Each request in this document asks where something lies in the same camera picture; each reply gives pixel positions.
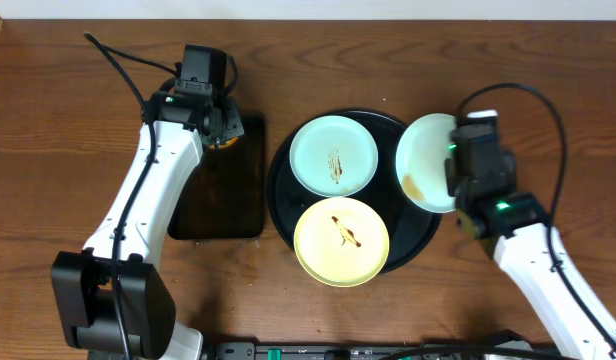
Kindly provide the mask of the pale yellow plate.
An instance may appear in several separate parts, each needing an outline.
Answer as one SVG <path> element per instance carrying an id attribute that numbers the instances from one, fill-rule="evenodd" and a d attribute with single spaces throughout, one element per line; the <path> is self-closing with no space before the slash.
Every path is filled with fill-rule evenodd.
<path id="1" fill-rule="evenodd" d="M 369 205 L 333 197 L 311 205 L 299 218 L 293 245 L 304 270 L 333 287 L 354 287 L 375 277 L 387 262 L 390 238 Z"/>

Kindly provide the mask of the light blue plate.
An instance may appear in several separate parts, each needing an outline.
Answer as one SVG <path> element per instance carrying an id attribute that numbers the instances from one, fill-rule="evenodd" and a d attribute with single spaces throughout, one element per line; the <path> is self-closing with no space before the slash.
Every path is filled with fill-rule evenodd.
<path id="1" fill-rule="evenodd" d="M 451 115 L 425 115 L 407 127 L 397 145 L 395 170 L 402 191 L 416 206 L 432 213 L 455 210 L 444 167 L 454 148 L 450 134 L 455 127 Z"/>
<path id="2" fill-rule="evenodd" d="M 297 181 L 308 191 L 323 197 L 350 196 L 374 177 L 379 152 L 370 131 L 358 121 L 326 115 L 296 132 L 289 163 Z"/>

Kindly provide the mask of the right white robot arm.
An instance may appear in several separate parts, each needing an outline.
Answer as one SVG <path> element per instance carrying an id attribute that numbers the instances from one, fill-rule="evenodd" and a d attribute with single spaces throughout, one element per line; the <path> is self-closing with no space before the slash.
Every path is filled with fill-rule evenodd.
<path id="1" fill-rule="evenodd" d="M 616 359 L 616 321 L 567 255 L 536 197 L 517 188 L 513 154 L 493 125 L 450 134 L 449 194 L 463 229 L 522 291 L 559 352 L 576 359 Z"/>

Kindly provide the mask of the yellow green scrub sponge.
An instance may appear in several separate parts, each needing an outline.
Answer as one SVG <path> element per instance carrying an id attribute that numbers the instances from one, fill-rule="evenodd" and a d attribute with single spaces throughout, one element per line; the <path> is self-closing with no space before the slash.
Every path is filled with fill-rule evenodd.
<path id="1" fill-rule="evenodd" d="M 234 143 L 237 142 L 237 140 L 238 140 L 238 137 L 233 137 L 233 138 L 226 140 L 224 143 L 215 143 L 215 144 L 209 145 L 208 149 L 210 150 L 225 149 L 225 148 L 232 146 Z"/>

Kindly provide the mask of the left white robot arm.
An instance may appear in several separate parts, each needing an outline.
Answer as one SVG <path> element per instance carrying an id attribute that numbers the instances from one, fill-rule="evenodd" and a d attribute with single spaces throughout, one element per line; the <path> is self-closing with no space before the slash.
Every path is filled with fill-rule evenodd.
<path id="1" fill-rule="evenodd" d="M 191 173 L 212 145 L 244 133 L 232 96 L 154 93 L 137 151 L 107 215 L 51 268 L 65 341 L 93 358 L 198 359 L 203 336 L 176 319 L 159 274 L 165 235 Z"/>

